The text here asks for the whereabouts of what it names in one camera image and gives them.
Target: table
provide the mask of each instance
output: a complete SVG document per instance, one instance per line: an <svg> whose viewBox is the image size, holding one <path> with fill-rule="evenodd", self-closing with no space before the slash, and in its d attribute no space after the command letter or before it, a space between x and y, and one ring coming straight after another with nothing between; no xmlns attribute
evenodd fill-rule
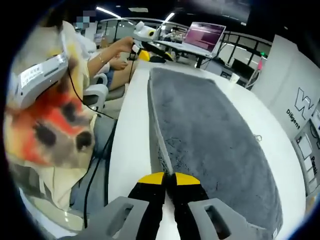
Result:
<svg viewBox="0 0 320 240"><path fill-rule="evenodd" d="M213 56L211 55L211 53L209 53L209 51L196 51L195 49L186 49L186 48L181 48L179 46L181 46L181 44L177 44L175 42L170 42L170 41L154 41L157 44L161 44L164 45L166 47L169 47L171 49L175 49L178 52L184 52L187 54L192 54L195 55L198 58L198 61L196 62L196 68L199 69L202 65L202 61L204 59L212 59Z"/></svg>
<svg viewBox="0 0 320 240"><path fill-rule="evenodd" d="M283 226L277 239L287 239L301 223L306 209L306 192L297 155L285 131L264 104L249 90L231 84L225 78L171 62L140 61L124 98L115 130L110 167L108 201L127 197L137 181L152 173L149 145L149 109L147 83L152 67L212 79L233 103L253 134L261 135L260 145L269 163L282 204ZM157 240L180 239L173 205L166 197Z"/></svg>
<svg viewBox="0 0 320 240"><path fill-rule="evenodd" d="M234 71L231 67L222 66L222 73L220 76L226 79L230 79L233 73L237 74L240 77L238 80L238 84L242 87L245 87L246 84L249 82L249 79L242 76L241 73Z"/></svg>

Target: ceiling light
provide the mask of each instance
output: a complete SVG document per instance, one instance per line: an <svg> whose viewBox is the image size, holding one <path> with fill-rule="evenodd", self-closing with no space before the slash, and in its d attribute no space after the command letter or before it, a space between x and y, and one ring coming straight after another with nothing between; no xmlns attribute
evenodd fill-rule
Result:
<svg viewBox="0 0 320 240"><path fill-rule="evenodd" d="M175 13L174 12L172 12L172 13L170 13L169 14L169 16L167 16L166 17L166 19L164 20L164 22L163 23L166 23L166 22L168 22L173 16L175 15Z"/></svg>
<svg viewBox="0 0 320 240"><path fill-rule="evenodd" d="M102 8L102 7L97 6L97 7L96 7L96 10L99 10L99 11L101 11L101 12L104 12L104 13L106 13L106 14L109 14L109 15L111 15L111 16L114 16L114 17L116 17L117 19L121 19L121 17L120 17L119 15L113 13L112 11L109 11L109 10L107 10L107 9L104 9L104 8Z"/></svg>
<svg viewBox="0 0 320 240"><path fill-rule="evenodd" d="M230 15L222 15L222 16L224 16L226 18L234 19L234 20L239 20L238 18L230 16Z"/></svg>
<svg viewBox="0 0 320 240"><path fill-rule="evenodd" d="M129 10L131 12L136 12L136 13L148 13L148 8L146 7L129 7Z"/></svg>

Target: laptop screen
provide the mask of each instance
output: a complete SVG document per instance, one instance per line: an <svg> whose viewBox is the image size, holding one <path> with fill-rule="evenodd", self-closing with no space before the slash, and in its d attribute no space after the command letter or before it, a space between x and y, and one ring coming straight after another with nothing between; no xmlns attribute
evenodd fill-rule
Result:
<svg viewBox="0 0 320 240"><path fill-rule="evenodd" d="M186 33L184 43L212 52L224 33L226 26L205 22L193 22Z"/></svg>

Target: white vr headset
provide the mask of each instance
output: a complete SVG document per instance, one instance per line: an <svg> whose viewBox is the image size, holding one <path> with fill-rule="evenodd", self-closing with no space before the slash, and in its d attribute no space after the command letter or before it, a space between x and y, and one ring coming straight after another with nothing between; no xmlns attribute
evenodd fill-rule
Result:
<svg viewBox="0 0 320 240"><path fill-rule="evenodd" d="M8 96L20 109L30 107L45 90L58 82L68 68L68 52L66 39L60 33L63 52L42 63L33 65L18 76L11 72Z"/></svg>

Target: window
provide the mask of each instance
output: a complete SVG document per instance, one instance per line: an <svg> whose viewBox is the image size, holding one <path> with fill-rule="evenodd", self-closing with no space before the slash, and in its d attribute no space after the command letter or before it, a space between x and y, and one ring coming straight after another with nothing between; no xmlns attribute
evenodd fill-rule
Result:
<svg viewBox="0 0 320 240"><path fill-rule="evenodd" d="M226 34L224 37L224 40L227 42L236 43L238 40L238 36L232 35L232 34Z"/></svg>
<svg viewBox="0 0 320 240"><path fill-rule="evenodd" d="M117 22L117 20L108 21L105 36L109 44L114 42Z"/></svg>
<svg viewBox="0 0 320 240"><path fill-rule="evenodd" d="M219 48L220 48L220 45L221 45L221 41L219 41L219 42L216 44L216 46L214 47L214 50L213 50L213 53L214 53L214 54L217 54L217 53L218 53L218 50L219 50Z"/></svg>
<svg viewBox="0 0 320 240"><path fill-rule="evenodd" d="M97 28L96 28L96 33L97 34L103 34L105 35L106 33L106 26L107 26L107 22L101 22L98 24Z"/></svg>
<svg viewBox="0 0 320 240"><path fill-rule="evenodd" d="M221 58L225 64L228 63L234 47L235 47L235 45L233 45L231 43L223 43L223 45L221 47L221 51L219 53L219 58Z"/></svg>
<svg viewBox="0 0 320 240"><path fill-rule="evenodd" d="M249 66L254 70L256 70L258 67L259 61L260 61L260 56L254 54Z"/></svg>
<svg viewBox="0 0 320 240"><path fill-rule="evenodd" d="M259 42L256 50L258 52L264 52L265 54L269 55L270 53L270 49L271 49L271 46L267 45L267 44L264 44L262 42Z"/></svg>
<svg viewBox="0 0 320 240"><path fill-rule="evenodd" d="M145 26L149 26L151 28L157 29L160 26L160 23L153 23L153 22L144 22Z"/></svg>
<svg viewBox="0 0 320 240"><path fill-rule="evenodd" d="M161 28L161 31L164 32L165 34L171 33L171 29L176 27L175 25L168 24L168 23L165 24L164 26L165 26L165 29Z"/></svg>
<svg viewBox="0 0 320 240"><path fill-rule="evenodd" d="M252 39L249 39L249 38L241 36L239 38L238 44L246 46L246 47L251 48L251 49L254 49L255 46L256 46L256 42L257 41L255 41L255 40L252 40Z"/></svg>
<svg viewBox="0 0 320 240"><path fill-rule="evenodd" d="M127 21L127 20L122 20L118 24L118 30L116 32L116 39L122 39L127 36L132 36L135 30L135 21Z"/></svg>
<svg viewBox="0 0 320 240"><path fill-rule="evenodd" d="M237 47L235 47L235 50L234 50L234 53L232 55L232 58L230 60L229 65L232 66L235 59L243 62L244 64L248 64L249 59L251 57L251 54L252 54L251 52L248 52L244 48L237 46Z"/></svg>

